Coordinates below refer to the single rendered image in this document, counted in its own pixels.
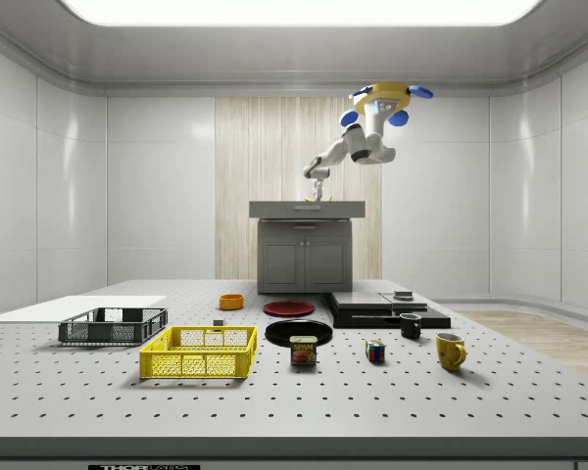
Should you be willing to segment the yellow mug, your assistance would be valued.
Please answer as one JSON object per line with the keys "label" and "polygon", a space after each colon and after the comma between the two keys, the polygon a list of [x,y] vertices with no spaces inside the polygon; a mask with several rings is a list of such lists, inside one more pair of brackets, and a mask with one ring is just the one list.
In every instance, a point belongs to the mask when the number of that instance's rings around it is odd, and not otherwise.
{"label": "yellow mug", "polygon": [[438,333],[435,341],[441,366],[450,371],[459,370],[466,360],[464,338],[452,333]]}

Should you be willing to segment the dark grey basket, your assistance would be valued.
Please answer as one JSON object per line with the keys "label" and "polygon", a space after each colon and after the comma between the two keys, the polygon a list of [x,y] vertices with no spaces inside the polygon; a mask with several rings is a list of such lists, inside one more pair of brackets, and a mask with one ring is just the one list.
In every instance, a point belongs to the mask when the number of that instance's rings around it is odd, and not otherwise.
{"label": "dark grey basket", "polygon": [[97,307],[59,324],[59,341],[68,344],[142,344],[163,330],[168,311],[153,307]]}

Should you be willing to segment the drone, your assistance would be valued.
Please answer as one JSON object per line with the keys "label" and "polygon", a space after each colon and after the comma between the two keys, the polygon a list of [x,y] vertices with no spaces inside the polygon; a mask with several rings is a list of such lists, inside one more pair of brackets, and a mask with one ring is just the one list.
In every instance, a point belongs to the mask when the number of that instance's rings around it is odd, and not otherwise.
{"label": "drone", "polygon": [[380,82],[368,85],[357,92],[350,94],[354,108],[347,110],[340,117],[340,124],[347,126],[354,123],[359,115],[366,114],[367,103],[375,104],[375,111],[384,110],[382,103],[388,102],[386,110],[392,110],[393,114],[388,118],[393,126],[403,126],[409,120],[405,108],[409,105],[412,96],[423,99],[431,99],[433,93],[418,85],[408,86],[403,82]]}

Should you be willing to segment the black mug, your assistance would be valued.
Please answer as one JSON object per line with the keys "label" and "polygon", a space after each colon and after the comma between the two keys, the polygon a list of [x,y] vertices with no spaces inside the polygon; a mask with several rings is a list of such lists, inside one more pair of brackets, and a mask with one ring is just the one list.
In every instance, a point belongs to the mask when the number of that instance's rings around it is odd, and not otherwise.
{"label": "black mug", "polygon": [[417,313],[401,313],[399,318],[402,336],[417,340],[421,334],[421,316]]}

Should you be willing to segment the yellow basket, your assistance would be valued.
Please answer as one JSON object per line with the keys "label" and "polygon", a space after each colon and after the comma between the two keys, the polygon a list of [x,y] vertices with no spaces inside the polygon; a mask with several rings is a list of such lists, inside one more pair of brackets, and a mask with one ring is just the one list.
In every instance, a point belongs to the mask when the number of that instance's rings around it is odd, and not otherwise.
{"label": "yellow basket", "polygon": [[139,351],[142,378],[245,378],[255,326],[171,326]]}

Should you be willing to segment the red plate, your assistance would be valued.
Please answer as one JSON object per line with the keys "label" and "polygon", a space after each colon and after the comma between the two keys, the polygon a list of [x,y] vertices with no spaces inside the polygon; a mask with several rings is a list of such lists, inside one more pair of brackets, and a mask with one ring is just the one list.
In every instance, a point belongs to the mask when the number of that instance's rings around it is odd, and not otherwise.
{"label": "red plate", "polygon": [[276,301],[264,305],[263,312],[279,317],[298,317],[315,311],[313,304],[302,301]]}

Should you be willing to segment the white board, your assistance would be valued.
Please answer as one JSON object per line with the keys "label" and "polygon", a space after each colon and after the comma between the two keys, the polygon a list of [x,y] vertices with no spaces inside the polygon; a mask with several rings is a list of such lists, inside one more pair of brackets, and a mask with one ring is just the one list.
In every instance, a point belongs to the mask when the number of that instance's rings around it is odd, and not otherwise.
{"label": "white board", "polygon": [[166,296],[67,296],[0,314],[0,322],[61,322],[96,307],[148,307]]}

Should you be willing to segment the white cabinet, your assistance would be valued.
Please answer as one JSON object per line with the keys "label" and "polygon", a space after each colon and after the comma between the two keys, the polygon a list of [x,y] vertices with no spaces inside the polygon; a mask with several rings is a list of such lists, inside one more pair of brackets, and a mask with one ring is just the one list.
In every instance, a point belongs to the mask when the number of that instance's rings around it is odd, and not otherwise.
{"label": "white cabinet", "polygon": [[259,293],[304,294],[351,290],[350,220],[259,221]]}

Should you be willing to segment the flat-sided can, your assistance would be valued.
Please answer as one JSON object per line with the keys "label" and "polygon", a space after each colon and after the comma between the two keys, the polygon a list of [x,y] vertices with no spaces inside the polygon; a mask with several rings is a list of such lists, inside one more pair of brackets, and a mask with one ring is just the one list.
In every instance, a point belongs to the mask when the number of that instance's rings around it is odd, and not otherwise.
{"label": "flat-sided can", "polygon": [[291,336],[289,345],[291,351],[291,363],[293,365],[315,365],[317,363],[316,336]]}

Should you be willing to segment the black plate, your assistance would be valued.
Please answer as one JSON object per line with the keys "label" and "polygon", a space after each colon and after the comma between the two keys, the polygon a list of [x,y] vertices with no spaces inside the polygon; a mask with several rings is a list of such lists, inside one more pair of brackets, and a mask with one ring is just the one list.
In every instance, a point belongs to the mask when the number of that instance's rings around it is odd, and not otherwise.
{"label": "black plate", "polygon": [[319,321],[304,319],[278,321],[266,328],[266,338],[281,347],[289,346],[291,336],[315,336],[321,346],[332,339],[332,328]]}

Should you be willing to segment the black stove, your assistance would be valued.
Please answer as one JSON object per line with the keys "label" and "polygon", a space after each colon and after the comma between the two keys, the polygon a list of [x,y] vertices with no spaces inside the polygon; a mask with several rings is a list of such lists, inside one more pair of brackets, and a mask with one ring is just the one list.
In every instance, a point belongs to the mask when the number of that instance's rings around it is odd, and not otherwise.
{"label": "black stove", "polygon": [[450,328],[451,318],[412,291],[335,292],[325,297],[335,328],[399,328],[401,313],[421,316],[422,328]]}

